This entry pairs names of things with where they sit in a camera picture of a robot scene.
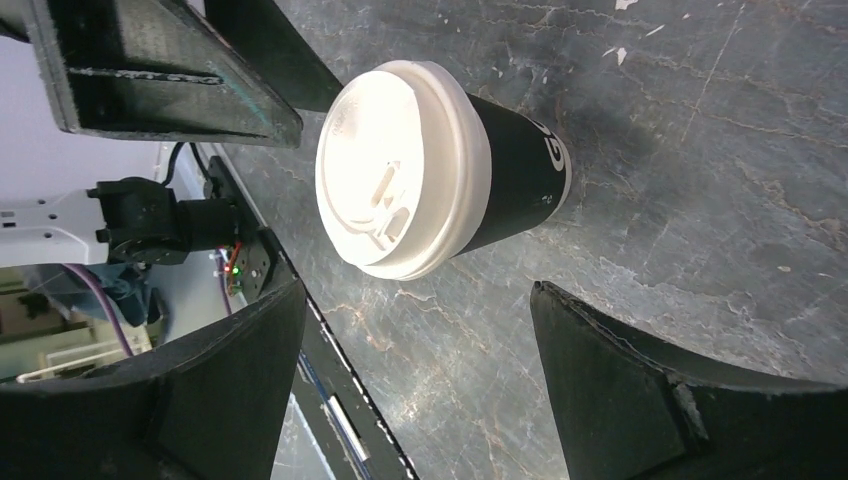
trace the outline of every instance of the black 3d-printed part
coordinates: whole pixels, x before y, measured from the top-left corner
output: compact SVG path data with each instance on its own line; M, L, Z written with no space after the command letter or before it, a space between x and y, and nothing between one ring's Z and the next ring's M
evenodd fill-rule
M209 176L212 182L206 183L206 195L213 200L226 199L235 206L238 240L242 244L236 265L242 271L242 294L247 302L253 302L269 285L280 262L276 237L256 218L250 202L221 157L209 158Z
M305 308L290 281L83 378L0 386L0 478L268 479Z
M326 112L342 84L274 0L205 0L206 19L294 108Z
M848 389L718 362L551 283L530 297L572 480L848 478Z
M22 2L61 130L298 146L297 113L184 1Z

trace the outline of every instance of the black cable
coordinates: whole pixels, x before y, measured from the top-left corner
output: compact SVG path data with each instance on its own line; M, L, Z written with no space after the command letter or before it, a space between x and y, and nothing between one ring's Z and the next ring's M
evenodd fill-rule
M180 156L180 150L185 146L185 142L177 142L174 149L171 150L171 156L168 157L168 173L165 175L165 180L162 180L162 185L169 185L174 180L174 171L177 169L177 157Z
M197 163L197 168L200 169L200 173L203 175L203 178L205 178L207 182L211 182L212 177L209 175L209 169L203 164L203 159L200 158L200 150L197 149L197 144L189 143L188 145L191 148L192 156L194 157L194 161ZM174 145L174 150L171 151L171 156L168 158L168 174L165 176L165 180L162 181L162 185L167 186L174 180L174 173L177 169L177 158L180 156L180 152L184 146L185 142L177 142L176 145Z
M190 143L191 153L194 156L194 161L197 162L197 168L200 169L200 173L203 175L203 178L206 179L207 182L212 181L212 177L209 176L209 169L206 168L206 165L203 164L203 159L200 158L200 151L197 149L196 143Z

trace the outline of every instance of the cable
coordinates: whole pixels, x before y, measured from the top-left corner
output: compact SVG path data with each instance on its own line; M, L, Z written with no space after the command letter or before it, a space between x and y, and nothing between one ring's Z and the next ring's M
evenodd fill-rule
M233 287L233 280L235 280L235 275L233 274L233 268L236 266L236 259L238 258L238 254L241 251L241 242L236 242L236 246L233 249L233 254L230 255L230 261L227 262L227 267L224 268L224 275L227 276L227 292L230 293Z
M203 164L203 160L200 158L200 151L197 149L197 144L190 143L189 147L191 147L192 156L194 156L194 161L197 163L197 168L200 169L200 173L203 175L203 178L205 178L207 182L211 182L212 177L209 175L209 169L206 168L206 165Z
M224 308L227 309L227 316L233 314L233 307L230 306L230 296L227 293L227 272L224 271L224 259L222 255L215 252L215 263L218 265L218 283L221 287L221 297L224 299Z
M121 344L121 349L124 350L124 353L126 353L128 357L135 356L132 348L130 348L130 342L127 341L127 337L121 329L121 322L118 320L118 316L112 308L112 303L109 301L109 297L106 296L106 292L104 292L103 288L100 287L100 284L97 283L97 279L94 278L94 275L92 275L91 272L82 265L63 263L62 266L74 272L80 280L82 280L83 283L91 289L91 292L94 293L95 297L97 297L97 301L100 302L100 307L103 308L103 312L106 313L106 318L109 320L109 323L112 324L112 328L115 329L115 336L118 337L118 343Z
M171 150L171 156L168 157L168 172L165 175L165 180L162 180L162 185L168 186L174 180L174 172L177 169L177 158L180 156L180 151L185 146L185 142L177 142L174 149Z

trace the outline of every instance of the gray marble surface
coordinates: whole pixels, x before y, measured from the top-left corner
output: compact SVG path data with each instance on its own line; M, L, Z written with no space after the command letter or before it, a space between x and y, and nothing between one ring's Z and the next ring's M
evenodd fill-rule
M228 153L423 478L567 478L527 305L551 280L737 365L848 381L841 0L280 0L348 81L391 59L556 125L555 218L408 283L335 254L314 154Z

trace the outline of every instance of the white robot part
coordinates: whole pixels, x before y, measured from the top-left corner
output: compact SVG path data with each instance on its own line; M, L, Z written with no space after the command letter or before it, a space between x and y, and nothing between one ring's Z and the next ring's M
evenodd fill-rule
M106 263L109 245L100 201L76 190L54 198L0 205L0 268L46 263Z

